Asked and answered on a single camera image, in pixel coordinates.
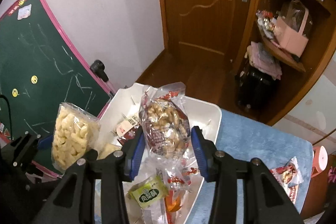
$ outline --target black cable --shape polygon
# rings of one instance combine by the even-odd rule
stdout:
[[[0,98],[5,99],[7,106],[8,106],[8,115],[9,115],[9,129],[10,129],[10,139],[13,140],[13,130],[12,130],[12,115],[11,115],[11,108],[9,106],[9,101],[6,96],[0,94]]]

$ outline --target black suitcase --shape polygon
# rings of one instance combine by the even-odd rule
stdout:
[[[239,77],[238,105],[260,110],[276,88],[276,80],[252,67],[247,61]]]

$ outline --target folded cloth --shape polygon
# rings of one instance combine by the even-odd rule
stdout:
[[[282,71],[279,60],[273,58],[265,49],[262,43],[251,41],[251,45],[247,47],[250,65],[273,77],[273,79],[281,78]]]

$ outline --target sticker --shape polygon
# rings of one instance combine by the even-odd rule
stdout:
[[[17,20],[21,20],[23,18],[27,18],[30,16],[30,10],[32,9],[32,5],[29,4],[19,9],[17,13]]]
[[[9,134],[9,131],[8,129],[6,128],[5,129],[5,132],[3,133],[6,137],[10,137],[11,135]]]
[[[19,2],[20,2],[21,5],[22,5],[22,4],[24,3],[24,1],[25,1],[25,0],[20,0]],[[8,15],[9,15],[9,16],[12,15],[12,14],[16,11],[16,9],[19,8],[20,6],[19,6],[19,5],[13,5],[13,6],[11,7],[12,9],[9,11]]]
[[[16,96],[19,95],[19,92],[17,91],[17,89],[12,90],[12,95],[13,95],[13,97],[16,97]]]
[[[36,83],[37,83],[37,76],[36,76],[36,75],[33,75],[33,76],[31,77],[31,82],[32,82],[33,84],[36,84]]]

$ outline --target snack bag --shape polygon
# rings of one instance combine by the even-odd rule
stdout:
[[[142,209],[145,209],[168,195],[168,190],[159,176],[151,176],[145,181],[132,186],[128,193]]]
[[[124,145],[127,140],[131,140],[135,137],[135,133],[139,127],[139,114],[135,113],[117,124],[113,134],[118,137],[118,142]]]
[[[83,109],[61,103],[56,118],[51,158],[63,172],[93,148],[100,130],[99,119]]]
[[[185,85],[181,82],[162,86],[156,92],[145,86],[139,110],[148,157],[156,168],[165,170],[164,182],[173,189],[188,186],[182,174],[183,155],[190,139],[184,94]]]
[[[295,204],[299,184],[303,182],[296,157],[288,161],[285,166],[270,170],[285,190],[290,200]]]

